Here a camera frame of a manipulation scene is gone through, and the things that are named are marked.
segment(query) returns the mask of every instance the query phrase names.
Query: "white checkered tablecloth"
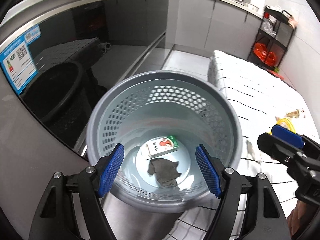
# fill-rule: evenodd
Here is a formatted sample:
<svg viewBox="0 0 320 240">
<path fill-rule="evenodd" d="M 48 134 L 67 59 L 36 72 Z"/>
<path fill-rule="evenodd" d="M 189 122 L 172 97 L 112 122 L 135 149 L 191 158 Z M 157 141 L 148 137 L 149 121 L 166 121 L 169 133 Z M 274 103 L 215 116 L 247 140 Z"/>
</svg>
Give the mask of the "white checkered tablecloth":
<svg viewBox="0 0 320 240">
<path fill-rule="evenodd" d="M 284 165 L 258 149 L 257 139 L 260 134 L 270 131 L 276 124 L 275 116 L 284 117 L 288 112 L 303 109 L 306 117 L 299 118 L 298 125 L 295 127 L 296 132 L 320 142 L 305 101 L 298 92 L 279 78 L 275 78 L 250 62 L 221 51 L 213 53 L 208 81 L 226 96 L 240 120 L 243 151 L 236 170 L 248 176 L 256 176 L 258 172 L 265 173 L 281 202 L 284 214 L 286 217 L 289 216 L 297 203 L 295 191 L 298 185 L 287 174 Z M 252 143 L 254 154 L 248 153 L 247 140 Z M 242 194 L 230 239 L 237 239 L 240 234 L 245 202 L 246 195 Z M 184 212 L 165 240 L 203 239 L 218 205 L 219 200 L 212 195 L 201 206 Z"/>
</svg>

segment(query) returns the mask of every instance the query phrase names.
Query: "laundry basket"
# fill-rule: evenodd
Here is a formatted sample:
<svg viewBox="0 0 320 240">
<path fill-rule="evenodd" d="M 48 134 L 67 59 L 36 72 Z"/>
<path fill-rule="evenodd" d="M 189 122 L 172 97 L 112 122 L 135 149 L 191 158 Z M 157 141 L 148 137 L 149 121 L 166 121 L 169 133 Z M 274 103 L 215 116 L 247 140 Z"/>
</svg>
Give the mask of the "laundry basket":
<svg viewBox="0 0 320 240">
<path fill-rule="evenodd" d="M 177 187 L 162 187 L 147 173 L 150 160 L 140 148 L 149 140 L 174 135 L 178 151 L 162 155 L 179 161 Z M 217 89 L 195 77 L 152 71 L 124 80 L 96 105 L 87 129 L 88 158 L 95 165 L 117 143 L 125 149 L 111 193 L 149 212 L 177 213 L 198 206 L 209 194 L 196 163 L 196 146 L 225 166 L 237 167 L 242 151 L 238 117 Z"/>
</svg>

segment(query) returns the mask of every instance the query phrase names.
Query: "white tile floor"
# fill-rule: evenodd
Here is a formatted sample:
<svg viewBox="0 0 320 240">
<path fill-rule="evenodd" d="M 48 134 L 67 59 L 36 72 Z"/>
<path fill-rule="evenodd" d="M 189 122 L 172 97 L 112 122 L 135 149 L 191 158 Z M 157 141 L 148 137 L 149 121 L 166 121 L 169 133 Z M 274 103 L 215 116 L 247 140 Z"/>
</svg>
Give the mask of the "white tile floor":
<svg viewBox="0 0 320 240">
<path fill-rule="evenodd" d="M 207 81 L 209 61 L 210 59 L 205 57 L 180 51 L 172 51 L 164 64 L 163 70 L 181 71 Z M 275 124 L 274 115 L 269 115 L 269 113 L 273 113 L 274 109 L 271 106 L 262 107 L 262 105 L 266 104 L 260 104 L 257 103 L 256 100 L 251 100 L 253 93 L 253 96 L 255 97 L 256 95 L 261 94 L 261 90 L 267 90 L 268 87 L 264 87 L 263 84 L 257 85 L 254 81 L 248 81 L 248 86 L 244 86 L 241 83 L 237 83 L 236 79 L 232 78 L 222 78 L 221 82 L 221 86 L 228 87 L 224 88 L 222 92 L 227 96 L 230 103 L 235 108 L 236 113 L 239 116 L 243 133 L 243 152 L 237 171 L 240 174 L 248 176 L 255 176 L 259 172 L 264 172 L 273 184 L 285 215 L 289 216 L 297 202 L 294 193 L 298 187 L 297 183 L 287 174 L 286 167 L 284 165 L 280 164 L 276 160 L 272 160 L 265 153 L 260 152 L 254 143 L 253 150 L 255 153 L 249 154 L 247 151 L 247 139 L 251 142 L 256 142 L 260 134 L 267 132 L 265 129 L 260 129 L 258 126 L 254 128 L 255 125 L 252 124 L 252 121 L 249 121 L 250 119 L 252 120 L 253 116 L 254 119 L 262 120 L 262 122 L 264 122 L 262 127 L 267 127 L 267 129 L 271 128 Z M 268 101 L 271 99 L 263 97 L 263 100 Z M 237 239 L 240 233 L 245 201 L 245 196 L 242 196 L 239 203 L 236 223 L 233 229 L 233 236 L 230 240 Z M 203 239 L 205 232 L 214 217 L 218 204 L 219 200 L 212 197 L 200 207 L 186 211 L 175 222 L 175 226 L 167 235 L 166 239 Z"/>
</svg>

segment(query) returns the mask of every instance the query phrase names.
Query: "perforated hole pattern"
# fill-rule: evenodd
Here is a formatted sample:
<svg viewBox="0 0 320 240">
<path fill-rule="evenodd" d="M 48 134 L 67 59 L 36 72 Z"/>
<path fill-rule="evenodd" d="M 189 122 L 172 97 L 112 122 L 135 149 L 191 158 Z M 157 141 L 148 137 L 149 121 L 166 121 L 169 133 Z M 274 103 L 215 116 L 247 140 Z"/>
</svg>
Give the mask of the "perforated hole pattern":
<svg viewBox="0 0 320 240">
<path fill-rule="evenodd" d="M 214 134 L 214 138 L 216 140 L 214 142 L 215 151 L 220 152 L 220 154 L 226 154 L 227 135 L 225 133 L 225 123 L 222 120 L 218 110 L 201 95 L 196 94 L 188 89 L 176 86 L 154 86 L 143 88 L 132 93 L 130 96 L 124 99 L 119 99 L 118 103 L 116 104 L 116 108 L 112 109 L 108 113 L 105 113 L 105 115 L 108 116 L 108 119 L 103 127 L 102 144 L 100 144 L 100 147 L 102 147 L 101 152 L 104 155 L 111 154 L 115 146 L 117 130 L 127 116 L 140 107 L 148 104 L 159 104 L 161 102 L 179 104 L 190 108 L 199 114 L 204 122 L 207 123 L 207 125 L 209 125 L 212 129 L 212 133 Z M 146 192 L 141 188 L 137 188 L 121 172 L 118 173 L 117 177 L 124 185 L 136 191 L 139 195 L 142 194 L 143 196 L 152 196 L 153 198 L 172 199 L 172 195 L 166 196 L 163 194 L 154 194 Z M 191 193 L 199 189 L 199 187 L 193 187 L 189 190 L 186 190 L 185 193 Z"/>
</svg>

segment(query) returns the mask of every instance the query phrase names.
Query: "qr code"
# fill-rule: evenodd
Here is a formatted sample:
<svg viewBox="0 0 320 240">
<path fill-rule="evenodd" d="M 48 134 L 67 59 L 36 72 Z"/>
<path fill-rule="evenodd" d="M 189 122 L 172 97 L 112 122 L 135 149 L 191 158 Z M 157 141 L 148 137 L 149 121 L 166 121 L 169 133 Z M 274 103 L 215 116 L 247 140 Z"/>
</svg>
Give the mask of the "qr code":
<svg viewBox="0 0 320 240">
<path fill-rule="evenodd" d="M 26 46 L 22 45 L 22 47 L 17 50 L 17 55 L 19 60 L 21 60 L 26 54 L 27 54 Z"/>
<path fill-rule="evenodd" d="M 26 34 L 26 40 L 30 40 L 31 39 L 31 33 L 27 33 Z"/>
</svg>

